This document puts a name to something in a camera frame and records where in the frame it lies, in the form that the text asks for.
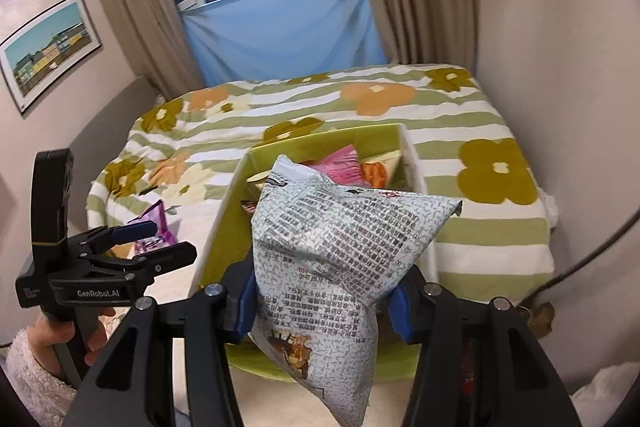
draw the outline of painting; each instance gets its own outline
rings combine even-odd
[[[20,113],[99,47],[83,0],[60,1],[9,36],[0,66]]]

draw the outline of screw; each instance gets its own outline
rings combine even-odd
[[[151,308],[151,305],[154,303],[154,300],[151,297],[141,297],[136,301],[136,308],[140,311],[148,310]]]
[[[494,299],[494,306],[496,309],[500,310],[501,312],[505,312],[509,308],[511,308],[511,303],[509,302],[508,299],[505,299],[504,297],[497,297]]]
[[[209,284],[204,288],[204,293],[206,293],[209,297],[215,297],[216,295],[220,295],[224,291],[225,287],[222,284],[218,284],[214,282],[213,284]]]
[[[430,295],[432,297],[435,297],[442,293],[442,286],[434,282],[428,282],[427,284],[424,285],[423,289],[427,295]]]

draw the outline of sleeve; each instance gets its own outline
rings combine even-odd
[[[76,391],[40,366],[25,330],[16,335],[6,368],[15,392],[35,420],[42,427],[60,427]]]

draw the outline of bedspread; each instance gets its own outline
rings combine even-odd
[[[529,166],[470,73],[447,64],[231,82],[155,107],[93,183],[89,224],[126,223],[162,198],[178,238],[206,255],[247,149],[371,122],[405,124],[428,191],[464,199],[436,238],[440,283],[460,298],[519,301],[551,277],[549,226]]]

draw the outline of orange food image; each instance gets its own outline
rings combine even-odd
[[[386,169],[382,163],[363,163],[360,165],[360,168],[362,169],[364,181],[369,183],[373,188],[385,188]]]

